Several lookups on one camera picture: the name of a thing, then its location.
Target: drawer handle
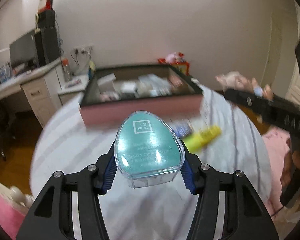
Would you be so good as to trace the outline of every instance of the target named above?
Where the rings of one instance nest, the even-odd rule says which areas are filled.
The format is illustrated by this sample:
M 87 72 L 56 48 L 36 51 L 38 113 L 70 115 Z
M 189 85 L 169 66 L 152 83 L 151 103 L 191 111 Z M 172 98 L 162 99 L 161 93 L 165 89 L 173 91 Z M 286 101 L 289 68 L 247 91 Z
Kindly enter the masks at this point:
M 37 96 L 37 95 L 40 95 L 40 91 L 38 90 L 37 92 L 34 92 L 34 93 L 30 93 L 31 96 Z

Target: pink box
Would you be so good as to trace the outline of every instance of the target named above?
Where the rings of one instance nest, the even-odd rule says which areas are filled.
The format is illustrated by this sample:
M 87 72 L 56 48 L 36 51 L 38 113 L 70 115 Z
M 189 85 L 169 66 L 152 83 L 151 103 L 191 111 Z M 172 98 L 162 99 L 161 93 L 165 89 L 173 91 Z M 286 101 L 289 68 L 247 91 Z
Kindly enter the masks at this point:
M 177 75 L 188 86 L 181 94 L 100 102 L 97 80 L 114 73 L 117 81 L 135 80 L 141 75 L 155 74 L 161 78 Z M 120 123 L 135 111 L 144 110 L 161 118 L 179 114 L 199 113 L 202 90 L 191 79 L 171 65 L 135 65 L 98 69 L 89 82 L 80 104 L 86 126 Z

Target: striped tablecloth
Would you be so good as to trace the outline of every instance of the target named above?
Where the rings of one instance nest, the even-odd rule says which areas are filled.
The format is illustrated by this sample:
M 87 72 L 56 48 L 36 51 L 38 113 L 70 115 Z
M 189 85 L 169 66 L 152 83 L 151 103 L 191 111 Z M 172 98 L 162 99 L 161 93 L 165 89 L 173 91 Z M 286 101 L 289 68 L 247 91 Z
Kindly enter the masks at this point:
M 198 154 L 203 163 L 218 171 L 242 170 L 261 199 L 271 190 L 271 169 L 266 146 L 254 124 L 222 95 L 202 86 L 200 117 L 189 119 L 194 129 L 216 124 L 222 135 Z M 108 152 L 117 128 L 86 128 L 79 113 L 82 95 L 60 109 L 44 128 L 32 159 L 30 187 L 36 197 L 54 171 L 65 174 L 81 171 Z M 117 172 L 112 188 L 100 196 L 103 218 L 111 240 L 186 239 L 198 196 L 185 188 L 179 173 L 173 182 L 132 189 Z M 224 193 L 220 193 L 215 239 L 222 233 Z M 75 238 L 81 239 L 76 193 L 73 193 Z

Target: white square logo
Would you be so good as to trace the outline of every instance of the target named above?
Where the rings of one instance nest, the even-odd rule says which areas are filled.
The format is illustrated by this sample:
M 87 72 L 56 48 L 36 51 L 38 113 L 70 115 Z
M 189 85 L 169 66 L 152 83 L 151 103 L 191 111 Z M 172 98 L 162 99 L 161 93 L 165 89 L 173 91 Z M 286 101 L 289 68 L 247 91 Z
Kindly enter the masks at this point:
M 134 134 L 152 132 L 150 120 L 133 121 Z

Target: teal container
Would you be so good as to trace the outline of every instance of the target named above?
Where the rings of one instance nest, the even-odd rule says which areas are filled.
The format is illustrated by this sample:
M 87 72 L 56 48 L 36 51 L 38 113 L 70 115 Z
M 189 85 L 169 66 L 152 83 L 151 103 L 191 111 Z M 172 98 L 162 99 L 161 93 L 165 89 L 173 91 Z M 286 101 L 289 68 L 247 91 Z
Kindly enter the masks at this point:
M 131 114 L 118 130 L 114 157 L 133 188 L 172 181 L 185 161 L 180 139 L 162 119 L 146 111 Z

